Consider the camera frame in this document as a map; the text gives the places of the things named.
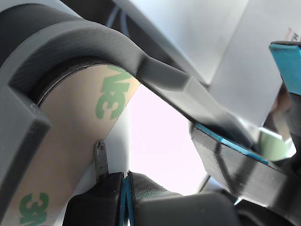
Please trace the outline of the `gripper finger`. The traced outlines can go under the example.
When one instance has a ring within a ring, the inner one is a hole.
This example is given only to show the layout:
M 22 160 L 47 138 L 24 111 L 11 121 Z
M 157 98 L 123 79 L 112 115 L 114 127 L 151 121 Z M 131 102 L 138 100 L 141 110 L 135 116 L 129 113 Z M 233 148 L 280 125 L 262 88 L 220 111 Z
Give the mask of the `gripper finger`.
M 192 140 L 206 171 L 227 191 L 280 212 L 301 210 L 301 180 L 196 124 Z
M 96 184 L 72 197 L 66 207 L 64 226 L 116 226 L 120 215 L 123 172 L 109 173 L 106 144 L 95 145 Z
M 144 174 L 126 177 L 128 219 L 132 226 L 236 226 L 233 203 L 220 193 L 183 196 Z
M 291 101 L 285 119 L 296 150 L 301 151 L 301 44 L 275 41 L 269 46 Z

